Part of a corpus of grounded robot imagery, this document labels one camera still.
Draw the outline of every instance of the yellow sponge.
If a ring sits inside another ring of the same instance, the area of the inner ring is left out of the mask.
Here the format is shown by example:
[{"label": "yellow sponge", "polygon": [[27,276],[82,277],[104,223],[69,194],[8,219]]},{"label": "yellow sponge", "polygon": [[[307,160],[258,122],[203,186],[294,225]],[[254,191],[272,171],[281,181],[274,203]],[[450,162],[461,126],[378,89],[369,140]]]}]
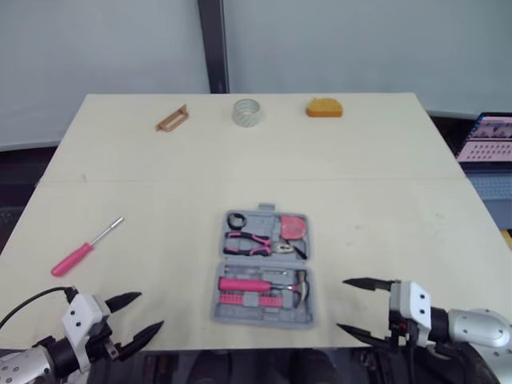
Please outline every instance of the yellow sponge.
[{"label": "yellow sponge", "polygon": [[311,118],[339,118],[343,115],[342,104],[334,98],[314,98],[306,109]]}]

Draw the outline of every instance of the pliers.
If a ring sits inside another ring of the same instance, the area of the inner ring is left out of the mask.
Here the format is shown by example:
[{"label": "pliers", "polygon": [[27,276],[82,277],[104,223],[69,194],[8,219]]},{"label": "pliers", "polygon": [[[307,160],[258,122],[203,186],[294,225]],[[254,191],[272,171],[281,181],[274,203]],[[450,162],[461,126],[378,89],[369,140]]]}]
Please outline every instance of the pliers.
[{"label": "pliers", "polygon": [[272,253],[276,254],[287,254],[294,252],[295,248],[286,244],[285,242],[272,242],[268,236],[260,236],[256,234],[250,234],[249,232],[230,231],[226,232],[226,238],[245,238],[258,244],[262,244],[259,248],[253,248],[251,250],[239,250],[237,248],[231,248],[228,246],[224,247],[225,254],[242,254],[244,256],[271,256]]}]

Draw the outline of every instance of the hammer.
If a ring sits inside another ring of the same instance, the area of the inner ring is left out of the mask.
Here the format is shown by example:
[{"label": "hammer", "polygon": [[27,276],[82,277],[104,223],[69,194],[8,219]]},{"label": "hammer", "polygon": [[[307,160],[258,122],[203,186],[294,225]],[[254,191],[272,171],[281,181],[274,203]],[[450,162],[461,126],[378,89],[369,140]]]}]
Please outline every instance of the hammer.
[{"label": "hammer", "polygon": [[220,278],[218,280],[218,288],[220,290],[245,290],[250,292],[268,292],[270,290],[291,290],[300,295],[300,299],[296,306],[307,299],[310,285],[306,281],[306,271],[297,271],[296,284],[273,284],[263,280],[249,280],[244,278]]}]

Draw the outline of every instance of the white wall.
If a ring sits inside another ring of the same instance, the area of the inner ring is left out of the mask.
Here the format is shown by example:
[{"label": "white wall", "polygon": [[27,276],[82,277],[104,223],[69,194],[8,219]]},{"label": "white wall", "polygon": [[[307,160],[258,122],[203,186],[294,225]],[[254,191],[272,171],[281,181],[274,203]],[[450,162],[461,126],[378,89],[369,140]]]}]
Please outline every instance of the white wall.
[{"label": "white wall", "polygon": [[58,142],[87,93],[208,93],[195,0],[1,0],[0,149]]},{"label": "white wall", "polygon": [[512,110],[511,0],[225,0],[231,92],[415,92]]}]

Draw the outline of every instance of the robotic claw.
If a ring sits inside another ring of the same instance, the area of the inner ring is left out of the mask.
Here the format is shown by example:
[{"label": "robotic claw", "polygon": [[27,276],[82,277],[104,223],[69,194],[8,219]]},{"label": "robotic claw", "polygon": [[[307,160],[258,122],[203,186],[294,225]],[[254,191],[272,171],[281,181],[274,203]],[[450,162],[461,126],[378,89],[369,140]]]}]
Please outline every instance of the robotic claw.
[{"label": "robotic claw", "polygon": [[113,344],[108,317],[141,293],[129,292],[103,301],[72,290],[72,294],[66,293],[70,307],[62,317],[66,336],[58,341],[49,336],[29,350],[3,358],[0,383],[56,383],[78,369],[87,371],[92,362],[103,358],[124,361],[146,346],[162,327],[163,322],[157,322],[137,333],[125,346]]},{"label": "robotic claw", "polygon": [[[364,290],[390,292],[391,336],[379,339],[367,330],[338,324],[357,340],[379,350],[398,352],[400,337],[404,337],[411,356],[416,346],[427,346],[431,341],[435,343],[432,355],[460,361],[467,372],[465,382],[512,384],[512,324],[500,314],[491,310],[445,311],[432,307],[430,295],[416,282],[352,278],[344,283]],[[410,370],[411,381],[415,382]]]}]

